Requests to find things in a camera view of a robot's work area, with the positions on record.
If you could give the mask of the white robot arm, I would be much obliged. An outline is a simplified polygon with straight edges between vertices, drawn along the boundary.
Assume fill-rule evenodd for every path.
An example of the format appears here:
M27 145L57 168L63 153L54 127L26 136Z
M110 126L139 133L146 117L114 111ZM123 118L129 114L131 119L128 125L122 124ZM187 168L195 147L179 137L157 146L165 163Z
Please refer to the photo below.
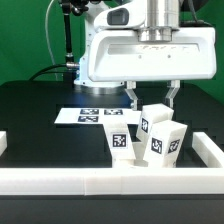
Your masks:
M181 0L132 0L101 12L94 20L88 77L94 82L169 82L171 107L182 80L216 73L215 29L200 21L179 22Z

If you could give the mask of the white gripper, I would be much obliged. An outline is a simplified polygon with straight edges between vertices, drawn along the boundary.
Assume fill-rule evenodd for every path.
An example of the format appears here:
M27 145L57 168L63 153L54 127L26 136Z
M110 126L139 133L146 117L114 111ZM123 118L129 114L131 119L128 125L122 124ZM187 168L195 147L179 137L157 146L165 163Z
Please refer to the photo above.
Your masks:
M136 110L135 81L172 80L165 103L174 106L179 80L210 79L216 73L215 29L181 28L170 42L140 42L132 30L101 31L89 51L88 76L96 82L127 81L130 107Z

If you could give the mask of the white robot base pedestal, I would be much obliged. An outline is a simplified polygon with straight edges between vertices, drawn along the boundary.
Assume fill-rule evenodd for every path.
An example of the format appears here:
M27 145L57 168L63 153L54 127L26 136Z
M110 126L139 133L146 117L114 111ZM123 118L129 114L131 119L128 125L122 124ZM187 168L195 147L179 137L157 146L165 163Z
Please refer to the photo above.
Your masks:
M115 89L122 87L124 83L119 82L93 82L88 77L89 50L96 31L94 28L94 20L99 13L108 9L108 6L99 1L94 1L87 4L88 11L84 14L84 29L85 29L85 50L84 54L79 59L79 75L75 79L74 84L84 89L93 91L102 89Z

